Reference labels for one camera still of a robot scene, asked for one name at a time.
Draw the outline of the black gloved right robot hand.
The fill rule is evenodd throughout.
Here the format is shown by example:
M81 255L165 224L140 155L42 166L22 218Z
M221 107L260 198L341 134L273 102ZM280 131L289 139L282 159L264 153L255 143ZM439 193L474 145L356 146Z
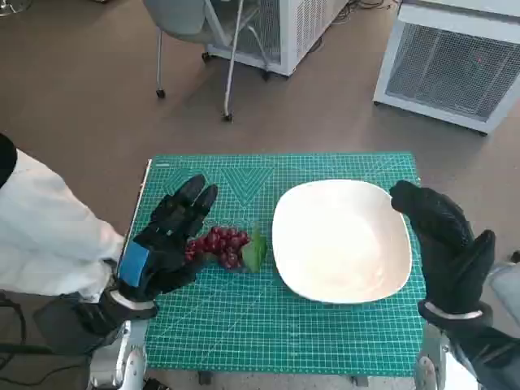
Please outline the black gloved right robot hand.
M462 208L431 188L400 180L392 208L408 217L418 238L427 303L446 314L481 310L483 285L495 261L496 235L472 232Z

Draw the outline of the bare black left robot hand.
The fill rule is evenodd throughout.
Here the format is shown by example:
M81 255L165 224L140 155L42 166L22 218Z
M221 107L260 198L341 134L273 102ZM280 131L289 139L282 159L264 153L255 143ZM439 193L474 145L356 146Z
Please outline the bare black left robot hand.
M146 302L192 283L202 260L186 258L188 240L202 229L218 196L215 184L195 175L166 195L149 223L126 244L117 289L129 301Z

